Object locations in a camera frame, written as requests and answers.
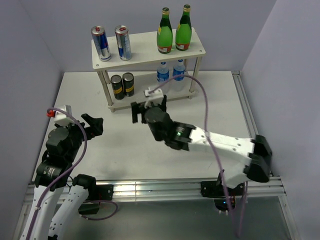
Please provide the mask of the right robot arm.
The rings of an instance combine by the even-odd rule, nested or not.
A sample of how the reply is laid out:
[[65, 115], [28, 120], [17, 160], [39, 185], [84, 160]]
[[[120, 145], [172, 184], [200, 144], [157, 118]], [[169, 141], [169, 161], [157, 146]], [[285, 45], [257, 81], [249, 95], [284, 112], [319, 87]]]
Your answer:
[[270, 180], [272, 150], [267, 139], [257, 134], [254, 138], [240, 138], [209, 132], [198, 126], [174, 121], [167, 113], [167, 97], [145, 102], [132, 102], [132, 122], [147, 124], [154, 139], [171, 149], [188, 152], [212, 152], [236, 161], [235, 166], [223, 169], [216, 183], [217, 191], [229, 194], [246, 181], [267, 183]]

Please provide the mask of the water bottle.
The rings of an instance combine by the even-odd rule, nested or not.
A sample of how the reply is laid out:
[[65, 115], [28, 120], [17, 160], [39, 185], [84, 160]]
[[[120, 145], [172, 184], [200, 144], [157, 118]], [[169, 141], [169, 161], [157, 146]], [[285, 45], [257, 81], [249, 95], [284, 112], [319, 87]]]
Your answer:
[[[157, 77], [157, 83], [159, 86], [164, 82], [168, 82], [170, 78], [170, 70], [165, 61], [161, 62], [159, 67], [157, 68], [156, 77]], [[167, 94], [169, 92], [169, 89], [170, 89], [169, 83], [161, 87], [163, 94]]]
[[172, 87], [176, 92], [183, 90], [185, 81], [184, 74], [186, 72], [186, 67], [184, 65], [184, 60], [179, 59], [173, 67], [172, 77], [174, 78]]

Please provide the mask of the blue silver can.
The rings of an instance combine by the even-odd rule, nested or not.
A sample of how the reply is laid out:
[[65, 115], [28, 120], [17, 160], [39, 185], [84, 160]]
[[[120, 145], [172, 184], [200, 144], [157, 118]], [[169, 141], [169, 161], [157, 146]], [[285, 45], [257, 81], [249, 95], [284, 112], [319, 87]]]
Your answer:
[[119, 57], [123, 61], [128, 61], [132, 58], [129, 29], [124, 25], [119, 25], [115, 29]]
[[99, 59], [103, 62], [109, 61], [111, 59], [111, 52], [105, 29], [102, 26], [94, 26], [91, 28], [91, 36]]

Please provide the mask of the green glass bottle front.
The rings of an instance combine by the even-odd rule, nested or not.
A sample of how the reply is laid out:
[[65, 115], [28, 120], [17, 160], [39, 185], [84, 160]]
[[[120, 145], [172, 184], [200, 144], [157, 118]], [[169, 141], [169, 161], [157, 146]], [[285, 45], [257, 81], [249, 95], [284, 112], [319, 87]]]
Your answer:
[[170, 9], [164, 7], [162, 9], [162, 17], [157, 29], [157, 49], [162, 54], [168, 54], [173, 45], [173, 31], [169, 18]]

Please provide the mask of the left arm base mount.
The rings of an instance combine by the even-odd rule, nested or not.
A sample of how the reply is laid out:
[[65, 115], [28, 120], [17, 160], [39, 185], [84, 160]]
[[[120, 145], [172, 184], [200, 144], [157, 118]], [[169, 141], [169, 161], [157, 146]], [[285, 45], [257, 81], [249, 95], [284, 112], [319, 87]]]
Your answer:
[[[86, 201], [106, 200], [111, 201], [113, 197], [114, 186], [112, 184], [97, 185], [94, 193], [90, 193]], [[83, 203], [78, 213], [80, 215], [95, 215], [98, 213], [102, 203]]]

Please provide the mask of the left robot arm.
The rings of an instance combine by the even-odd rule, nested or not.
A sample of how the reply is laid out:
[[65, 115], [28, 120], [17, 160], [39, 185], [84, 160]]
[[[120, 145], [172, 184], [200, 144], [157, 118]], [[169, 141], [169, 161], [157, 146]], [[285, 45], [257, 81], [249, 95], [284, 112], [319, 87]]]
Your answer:
[[95, 177], [79, 174], [72, 182], [66, 200], [57, 209], [68, 178], [77, 165], [74, 161], [81, 145], [102, 135], [103, 119], [82, 114], [83, 122], [71, 114], [56, 109], [48, 111], [55, 128], [48, 134], [46, 150], [36, 169], [31, 211], [26, 221], [22, 240], [60, 240], [68, 222], [85, 200], [96, 197], [98, 188]]

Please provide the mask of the green glass bottle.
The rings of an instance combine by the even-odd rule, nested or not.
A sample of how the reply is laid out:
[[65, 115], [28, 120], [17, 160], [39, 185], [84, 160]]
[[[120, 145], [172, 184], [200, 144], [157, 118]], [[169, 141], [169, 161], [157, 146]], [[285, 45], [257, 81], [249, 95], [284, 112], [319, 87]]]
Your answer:
[[168, 54], [173, 45], [173, 31], [169, 18], [170, 9], [164, 7], [162, 9], [162, 17], [157, 29], [157, 49], [162, 54]]
[[175, 33], [175, 47], [179, 51], [186, 51], [191, 42], [192, 25], [190, 19], [191, 6], [185, 4], [183, 6], [183, 13], [178, 23]]

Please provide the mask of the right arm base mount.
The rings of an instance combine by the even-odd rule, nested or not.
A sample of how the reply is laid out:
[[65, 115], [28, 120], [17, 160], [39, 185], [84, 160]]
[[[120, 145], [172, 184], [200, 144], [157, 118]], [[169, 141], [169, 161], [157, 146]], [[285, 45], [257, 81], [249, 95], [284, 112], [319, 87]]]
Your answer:
[[[201, 181], [200, 194], [204, 198], [214, 199], [214, 205], [218, 211], [228, 211], [227, 197], [225, 196], [223, 186], [218, 180]], [[231, 209], [236, 207], [236, 197], [243, 197], [245, 193], [245, 184], [241, 183], [236, 188], [227, 188], [229, 199], [231, 202]]]

